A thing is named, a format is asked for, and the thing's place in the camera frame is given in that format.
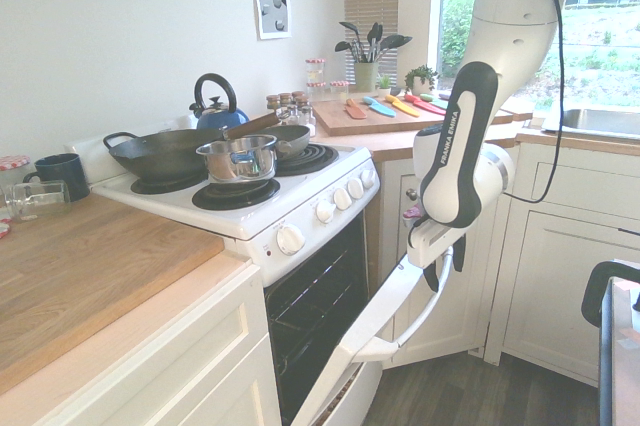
framed picture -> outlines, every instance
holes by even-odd
[[[291,0],[256,0],[260,39],[291,36]]]

blue kettle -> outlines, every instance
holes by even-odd
[[[222,103],[218,102],[220,96],[211,98],[213,104],[209,107],[205,106],[202,99],[202,85],[205,81],[213,81],[219,84],[229,99],[229,109],[223,108]],[[189,106],[193,114],[198,118],[197,129],[203,128],[233,128],[249,121],[246,114],[237,108],[236,93],[229,84],[229,81],[215,73],[207,73],[196,81],[194,89],[196,102]]]

open oven door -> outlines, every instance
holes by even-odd
[[[440,277],[427,277],[405,255],[344,334],[291,426],[357,426],[366,416],[382,376],[382,362],[393,357],[427,319],[444,290],[453,264],[453,247],[443,255]],[[393,318],[415,286],[427,277],[437,290],[422,313],[395,341],[376,335]]]

yellow spatula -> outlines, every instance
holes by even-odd
[[[414,108],[412,108],[407,104],[404,104],[395,96],[391,96],[390,94],[387,94],[384,99],[389,101],[395,108],[398,108],[403,113],[407,113],[409,116],[413,116],[414,118],[417,118],[420,116],[420,113],[417,110],[415,110]]]

stainless steel sink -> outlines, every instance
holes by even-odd
[[[542,129],[558,131],[559,109],[554,105],[542,123]],[[562,131],[640,141],[640,112],[635,109],[629,111],[571,107],[564,112]]]

